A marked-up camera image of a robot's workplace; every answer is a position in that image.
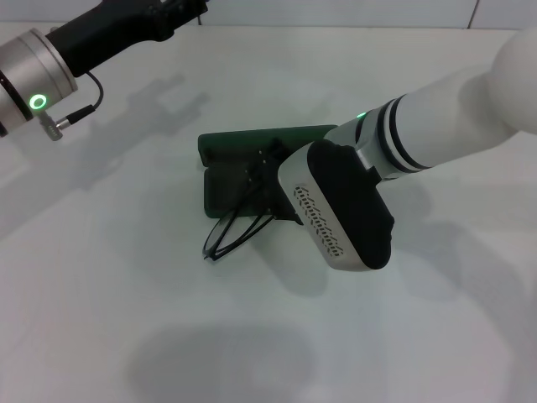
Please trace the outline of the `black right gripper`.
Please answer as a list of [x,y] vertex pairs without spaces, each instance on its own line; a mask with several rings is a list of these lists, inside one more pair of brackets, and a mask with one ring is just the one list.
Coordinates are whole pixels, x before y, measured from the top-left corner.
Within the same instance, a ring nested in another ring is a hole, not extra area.
[[278,168],[294,153],[294,150],[281,139],[272,138],[258,148],[258,163],[250,165],[247,175],[247,194],[244,201],[244,216],[273,216],[275,220],[294,222],[301,226],[302,221],[290,205],[278,202]]

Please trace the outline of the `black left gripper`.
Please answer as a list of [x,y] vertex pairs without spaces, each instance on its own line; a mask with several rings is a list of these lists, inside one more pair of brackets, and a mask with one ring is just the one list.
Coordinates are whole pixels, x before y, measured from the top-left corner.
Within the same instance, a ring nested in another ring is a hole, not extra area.
[[144,41],[163,42],[207,11],[208,0],[102,0],[47,34],[79,77]]

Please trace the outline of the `green glasses case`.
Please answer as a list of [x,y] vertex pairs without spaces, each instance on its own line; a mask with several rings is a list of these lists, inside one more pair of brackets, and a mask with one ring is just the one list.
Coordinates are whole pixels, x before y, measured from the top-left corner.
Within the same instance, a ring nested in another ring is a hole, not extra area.
[[240,217],[273,215],[300,223],[279,188],[281,163],[301,147],[321,140],[333,125],[268,128],[198,137],[204,173],[204,209],[209,218],[221,218],[241,204]]

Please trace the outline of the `black glasses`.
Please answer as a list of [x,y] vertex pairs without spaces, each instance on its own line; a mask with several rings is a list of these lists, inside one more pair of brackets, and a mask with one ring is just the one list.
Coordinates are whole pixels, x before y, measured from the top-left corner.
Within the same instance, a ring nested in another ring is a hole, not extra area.
[[242,246],[274,220],[244,216],[247,175],[244,168],[213,165],[204,174],[205,214],[216,219],[203,245],[205,259],[217,261]]

